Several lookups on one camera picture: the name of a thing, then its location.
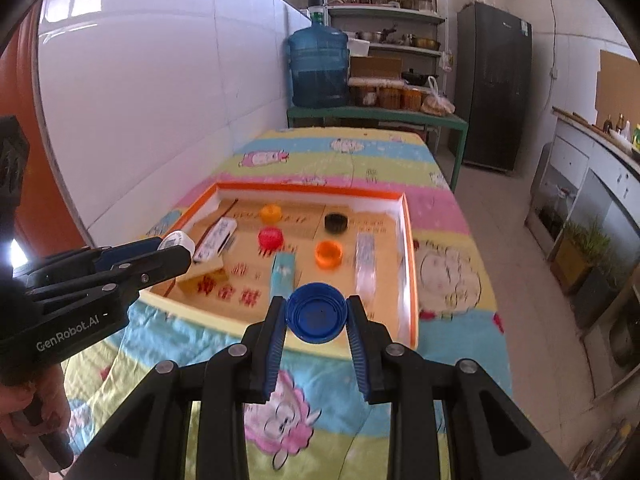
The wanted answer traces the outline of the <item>white QR code cap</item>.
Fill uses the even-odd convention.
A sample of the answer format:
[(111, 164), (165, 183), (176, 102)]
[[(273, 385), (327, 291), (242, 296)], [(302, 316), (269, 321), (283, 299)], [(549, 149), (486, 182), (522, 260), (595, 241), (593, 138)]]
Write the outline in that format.
[(195, 252), (195, 243), (192, 238), (183, 231), (172, 231), (163, 237), (162, 241), (158, 245), (158, 250), (164, 250), (171, 247), (181, 246), (186, 248), (190, 255), (193, 256)]

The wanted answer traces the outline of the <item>blue water jug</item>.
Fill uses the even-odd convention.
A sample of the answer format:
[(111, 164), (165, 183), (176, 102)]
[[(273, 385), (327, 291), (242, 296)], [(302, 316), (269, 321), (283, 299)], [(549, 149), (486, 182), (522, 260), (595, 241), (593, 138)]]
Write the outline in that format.
[(308, 0), (311, 25), (288, 37), (292, 101), (296, 107), (328, 108), (348, 102), (348, 36), (324, 24), (323, 0)]

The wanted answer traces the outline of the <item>translucent orange cap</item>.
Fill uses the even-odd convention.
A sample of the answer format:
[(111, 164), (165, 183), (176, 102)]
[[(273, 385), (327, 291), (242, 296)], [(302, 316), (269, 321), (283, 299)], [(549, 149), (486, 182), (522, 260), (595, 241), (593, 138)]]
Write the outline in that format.
[(314, 248), (314, 262), (322, 270), (332, 270), (342, 264), (343, 246), (335, 240), (322, 240)]

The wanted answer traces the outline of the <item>black bottle cap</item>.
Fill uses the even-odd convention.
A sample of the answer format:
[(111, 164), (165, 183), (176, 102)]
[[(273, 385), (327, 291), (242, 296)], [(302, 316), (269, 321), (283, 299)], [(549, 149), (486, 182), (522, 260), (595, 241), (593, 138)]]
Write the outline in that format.
[(348, 228), (348, 217), (338, 212), (330, 212), (324, 216), (323, 225), (326, 232), (341, 234)]

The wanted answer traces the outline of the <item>orange-rimmed shallow cardboard tray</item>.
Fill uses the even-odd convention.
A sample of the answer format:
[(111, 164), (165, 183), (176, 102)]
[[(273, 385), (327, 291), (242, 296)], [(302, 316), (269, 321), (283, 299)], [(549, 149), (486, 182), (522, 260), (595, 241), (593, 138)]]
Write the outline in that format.
[[(258, 244), (265, 228), (259, 211), (267, 204), (282, 208), (275, 224), (284, 236), (275, 252)], [(326, 232), (323, 219), (330, 212), (348, 217), (344, 233)], [(168, 231), (183, 231), (195, 246), (221, 218), (233, 218), (238, 228), (222, 250), (228, 280), (209, 295), (185, 294), (176, 279), (154, 285), (141, 298), (158, 310), (234, 336), (262, 319), (270, 301), (270, 273), (277, 252), (295, 255), (295, 288), (320, 282), (338, 289), (343, 296), (356, 294), (355, 248), (359, 232), (375, 239), (376, 292), (370, 304), (362, 302), (369, 320), (382, 323), (393, 340), (416, 348), (419, 336), (416, 263), (409, 219), (408, 200), (398, 192), (336, 188), (302, 184), (217, 182), (198, 196)], [(343, 261), (332, 270), (314, 262), (314, 248), (322, 240), (343, 246)]]

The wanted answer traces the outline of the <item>red wooden door frame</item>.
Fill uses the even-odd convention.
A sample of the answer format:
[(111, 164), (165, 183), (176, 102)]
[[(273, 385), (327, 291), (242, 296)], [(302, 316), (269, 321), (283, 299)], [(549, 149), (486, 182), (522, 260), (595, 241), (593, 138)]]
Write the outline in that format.
[(1, 55), (1, 114), (14, 116), (29, 143), (16, 239), (29, 257), (90, 246), (52, 154), (40, 99), (38, 25), (41, 0), (27, 12)]

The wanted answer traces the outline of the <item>metal storage shelf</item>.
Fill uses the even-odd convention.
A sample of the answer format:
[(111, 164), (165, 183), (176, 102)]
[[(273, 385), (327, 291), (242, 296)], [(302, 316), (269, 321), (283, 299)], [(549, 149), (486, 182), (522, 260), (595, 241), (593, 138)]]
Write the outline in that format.
[(328, 23), (369, 44), (370, 55), (401, 60), (413, 78), (448, 82), (448, 0), (326, 0)]

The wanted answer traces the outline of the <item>white cartoon rectangular box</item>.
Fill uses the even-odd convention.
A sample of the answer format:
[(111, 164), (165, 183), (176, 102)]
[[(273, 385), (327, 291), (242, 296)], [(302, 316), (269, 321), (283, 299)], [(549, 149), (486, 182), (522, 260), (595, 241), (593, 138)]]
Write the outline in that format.
[(221, 217), (201, 240), (194, 252), (193, 261), (203, 263), (218, 257), (237, 228), (238, 222), (235, 219)]

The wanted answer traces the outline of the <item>blue bottle cap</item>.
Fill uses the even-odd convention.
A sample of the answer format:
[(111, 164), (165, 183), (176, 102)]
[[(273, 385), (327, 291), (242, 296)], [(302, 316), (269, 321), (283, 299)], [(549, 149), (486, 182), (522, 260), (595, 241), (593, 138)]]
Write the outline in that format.
[(346, 324), (346, 299), (331, 285), (305, 284), (286, 300), (285, 319), (298, 339), (307, 344), (326, 344), (335, 339)]

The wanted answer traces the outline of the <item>plastic bag of food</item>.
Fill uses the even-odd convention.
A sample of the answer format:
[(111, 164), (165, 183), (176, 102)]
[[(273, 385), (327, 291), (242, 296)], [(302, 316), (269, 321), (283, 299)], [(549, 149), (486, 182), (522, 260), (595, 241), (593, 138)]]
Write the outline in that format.
[(445, 117), (454, 114), (456, 108), (446, 96), (439, 91), (437, 80), (434, 76), (427, 77), (427, 86), (423, 91), (421, 110), (425, 114)]

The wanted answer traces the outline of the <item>white kitchen counter cabinet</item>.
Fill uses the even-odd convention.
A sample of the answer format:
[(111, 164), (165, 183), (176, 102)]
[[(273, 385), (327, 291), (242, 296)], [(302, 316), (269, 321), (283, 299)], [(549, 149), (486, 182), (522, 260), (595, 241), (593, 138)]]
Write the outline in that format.
[(639, 164), (619, 143), (577, 114), (555, 108), (552, 141), (544, 146), (525, 225), (548, 263), (567, 221), (598, 217), (611, 239), (602, 260), (572, 294), (584, 330), (614, 300), (639, 264)]

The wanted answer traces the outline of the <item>potted green plant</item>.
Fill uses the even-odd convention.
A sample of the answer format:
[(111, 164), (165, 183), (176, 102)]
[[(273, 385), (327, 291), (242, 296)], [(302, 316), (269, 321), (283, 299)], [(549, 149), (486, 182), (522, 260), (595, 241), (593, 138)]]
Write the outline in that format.
[(599, 218), (582, 224), (567, 221), (550, 270), (565, 295), (572, 294), (585, 281), (590, 271), (602, 260), (611, 239), (603, 232)]

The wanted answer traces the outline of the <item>red bottle cap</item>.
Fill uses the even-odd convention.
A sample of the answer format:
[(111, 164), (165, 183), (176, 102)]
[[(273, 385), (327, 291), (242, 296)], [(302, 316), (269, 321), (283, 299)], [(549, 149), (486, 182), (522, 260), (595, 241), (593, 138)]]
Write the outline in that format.
[(276, 226), (266, 226), (258, 232), (258, 244), (265, 252), (275, 252), (284, 243), (282, 231)]

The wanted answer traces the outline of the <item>orange printed bottle cap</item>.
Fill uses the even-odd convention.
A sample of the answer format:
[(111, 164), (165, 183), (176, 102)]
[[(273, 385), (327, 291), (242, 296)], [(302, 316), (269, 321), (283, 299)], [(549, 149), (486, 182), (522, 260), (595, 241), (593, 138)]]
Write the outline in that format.
[(274, 226), (282, 219), (282, 208), (277, 204), (267, 204), (259, 211), (259, 218), (266, 226)]

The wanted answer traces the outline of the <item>teal floral rectangular box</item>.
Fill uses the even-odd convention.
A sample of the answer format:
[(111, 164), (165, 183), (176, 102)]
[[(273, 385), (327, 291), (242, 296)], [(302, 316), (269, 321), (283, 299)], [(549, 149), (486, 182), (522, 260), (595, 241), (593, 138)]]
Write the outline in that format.
[(270, 297), (288, 299), (295, 288), (295, 255), (292, 252), (277, 252), (272, 260), (270, 273)]

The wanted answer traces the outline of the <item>green low table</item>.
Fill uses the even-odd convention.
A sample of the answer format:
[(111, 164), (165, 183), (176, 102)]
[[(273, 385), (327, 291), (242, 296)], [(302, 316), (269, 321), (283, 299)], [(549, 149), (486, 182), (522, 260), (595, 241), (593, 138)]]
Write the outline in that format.
[(296, 119), (367, 119), (376, 122), (405, 122), (422, 127), (440, 127), (456, 130), (459, 133), (458, 149), (454, 169), (451, 173), (449, 187), (452, 192), (457, 188), (459, 174), (464, 156), (468, 123), (456, 115), (434, 116), (410, 110), (386, 110), (379, 107), (338, 106), (329, 108), (305, 108), (292, 106), (286, 110), (288, 126), (292, 128)]

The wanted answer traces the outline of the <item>gold shiny rectangular box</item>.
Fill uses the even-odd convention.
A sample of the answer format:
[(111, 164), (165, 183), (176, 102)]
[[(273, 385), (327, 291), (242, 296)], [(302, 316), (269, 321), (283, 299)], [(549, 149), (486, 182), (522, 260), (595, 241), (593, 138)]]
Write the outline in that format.
[(209, 295), (217, 285), (227, 280), (224, 260), (216, 256), (206, 261), (194, 261), (185, 274), (176, 278), (176, 283), (185, 294)]

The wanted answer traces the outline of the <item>clear glitter rectangular case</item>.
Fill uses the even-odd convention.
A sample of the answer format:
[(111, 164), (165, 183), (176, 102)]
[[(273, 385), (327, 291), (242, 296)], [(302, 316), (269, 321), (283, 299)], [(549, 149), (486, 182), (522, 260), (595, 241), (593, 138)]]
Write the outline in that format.
[(366, 232), (356, 236), (355, 286), (356, 294), (370, 304), (376, 292), (375, 239)]

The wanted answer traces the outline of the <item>colourful cartoon sheep blanket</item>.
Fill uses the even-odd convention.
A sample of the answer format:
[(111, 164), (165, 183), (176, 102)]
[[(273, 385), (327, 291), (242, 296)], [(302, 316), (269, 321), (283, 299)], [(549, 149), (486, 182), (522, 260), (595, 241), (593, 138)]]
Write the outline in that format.
[(75, 453), (158, 362), (209, 360), (262, 320), (273, 253), (262, 249), (262, 208), (276, 204), (294, 283), (359, 295), (368, 318), (425, 359), (471, 359), (512, 388), (494, 292), (469, 226), (426, 145), (376, 129), (272, 130), (223, 159), (183, 196), (162, 184), (92, 232), (116, 246), (175, 230), (199, 242), (222, 217), (238, 225), (224, 277), (163, 282), (128, 311), (128, 325), (64, 363)]

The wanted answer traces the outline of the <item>black refrigerator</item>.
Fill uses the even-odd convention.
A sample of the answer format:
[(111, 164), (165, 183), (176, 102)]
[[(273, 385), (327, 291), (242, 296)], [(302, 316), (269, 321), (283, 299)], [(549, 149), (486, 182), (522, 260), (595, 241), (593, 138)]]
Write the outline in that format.
[(532, 76), (532, 25), (486, 3), (457, 15), (454, 106), (468, 123), (465, 165), (514, 170)]

